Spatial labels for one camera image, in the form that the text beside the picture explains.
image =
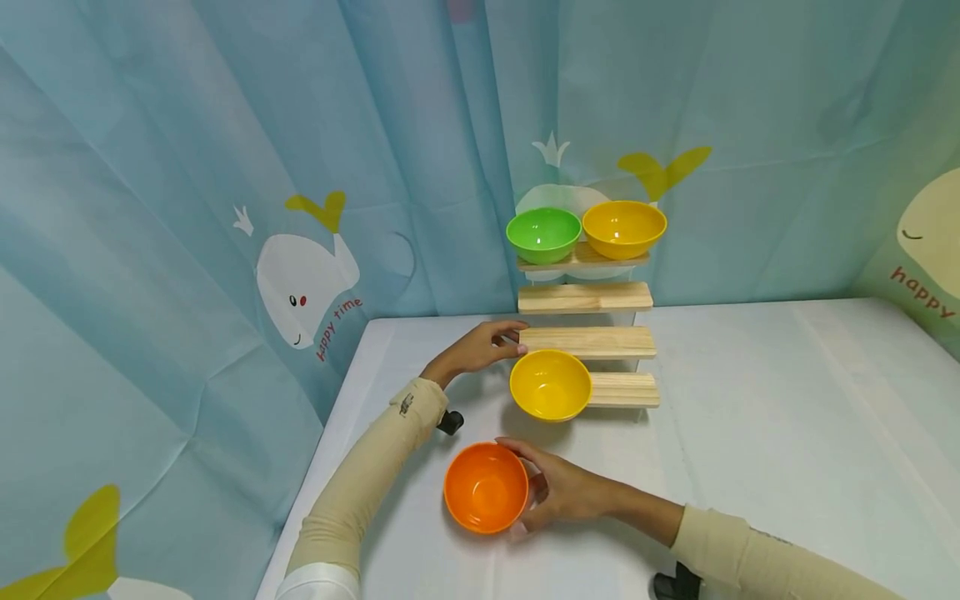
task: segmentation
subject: wooden shelf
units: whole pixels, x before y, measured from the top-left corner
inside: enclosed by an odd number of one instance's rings
[[[570,315],[649,310],[654,299],[642,281],[567,283],[522,287],[516,305],[521,315]]]
[[[653,336],[646,327],[531,327],[520,331],[520,343],[531,351],[547,348],[569,352],[581,360],[653,358]]]
[[[598,254],[588,242],[577,242],[573,252],[560,262],[555,262],[552,265],[535,265],[518,258],[516,267],[521,271],[566,271],[569,269],[589,269],[590,267],[635,267],[648,260],[650,260],[649,253],[644,253],[630,260],[610,260],[606,256]]]
[[[588,406],[596,408],[657,408],[660,391],[654,376],[642,372],[592,372],[593,396]]]

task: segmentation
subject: yellow leaf shape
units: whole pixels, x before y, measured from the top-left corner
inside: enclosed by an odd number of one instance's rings
[[[118,575],[116,526],[120,490],[103,486],[67,523],[63,540],[66,566],[41,571],[6,588],[0,600],[73,600],[106,592]]]
[[[669,182],[668,186],[673,187],[686,179],[687,175],[696,171],[697,167],[707,160],[711,152],[713,152],[713,149],[710,148],[710,146],[701,146],[700,148],[687,150],[674,158],[670,166],[666,168],[666,178]]]
[[[326,197],[326,203],[323,207],[317,206],[306,196],[296,194],[291,196],[285,206],[288,210],[302,210],[317,221],[320,221],[330,233],[340,231],[340,215],[344,212],[344,205],[347,203],[347,194],[341,190],[330,192]]]
[[[647,198],[650,202],[659,200],[670,187],[666,171],[660,167],[655,158],[645,152],[622,156],[616,162],[616,166],[633,173],[640,180],[643,189],[647,190]]]
[[[655,158],[643,152],[622,156],[616,166],[633,173],[643,184],[650,202],[656,202],[668,189],[686,179],[686,176],[702,165],[712,151],[710,146],[687,150],[674,158],[666,169],[660,167]]]

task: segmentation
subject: black clamp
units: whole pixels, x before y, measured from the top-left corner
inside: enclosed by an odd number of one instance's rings
[[[657,600],[698,600],[701,579],[683,564],[677,563],[677,576],[654,575],[654,596]]]
[[[464,426],[464,416],[457,411],[444,411],[444,416],[440,419],[437,429],[443,431],[446,435],[452,436],[457,433],[457,429]]]

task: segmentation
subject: green bowl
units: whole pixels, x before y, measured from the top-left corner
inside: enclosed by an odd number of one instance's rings
[[[570,254],[583,230],[577,215],[545,206],[515,216],[507,224],[507,239],[523,260],[552,265]]]

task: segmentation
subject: white sleeve cuff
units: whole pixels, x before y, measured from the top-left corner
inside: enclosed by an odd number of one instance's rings
[[[360,582],[336,564],[305,564],[280,583],[276,600],[360,600]]]

